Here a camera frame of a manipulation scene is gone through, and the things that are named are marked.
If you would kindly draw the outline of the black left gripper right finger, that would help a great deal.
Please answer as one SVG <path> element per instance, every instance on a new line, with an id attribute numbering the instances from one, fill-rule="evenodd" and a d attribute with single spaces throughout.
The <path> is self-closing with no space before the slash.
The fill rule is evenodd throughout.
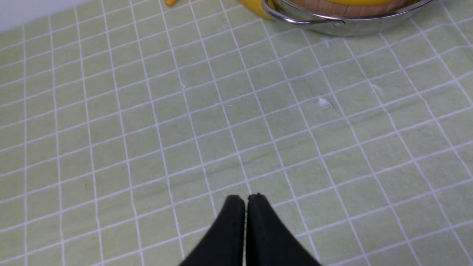
<path id="1" fill-rule="evenodd" d="M 319 266 L 320 263 L 291 234 L 265 195 L 248 197 L 247 266 Z"/>

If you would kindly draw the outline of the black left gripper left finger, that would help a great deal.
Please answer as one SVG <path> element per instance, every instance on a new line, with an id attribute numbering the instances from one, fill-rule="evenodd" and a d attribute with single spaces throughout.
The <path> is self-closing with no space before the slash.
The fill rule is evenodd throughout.
<path id="1" fill-rule="evenodd" d="M 238 195 L 229 195 L 217 218 L 181 266 L 241 266 L 246 207 Z"/>

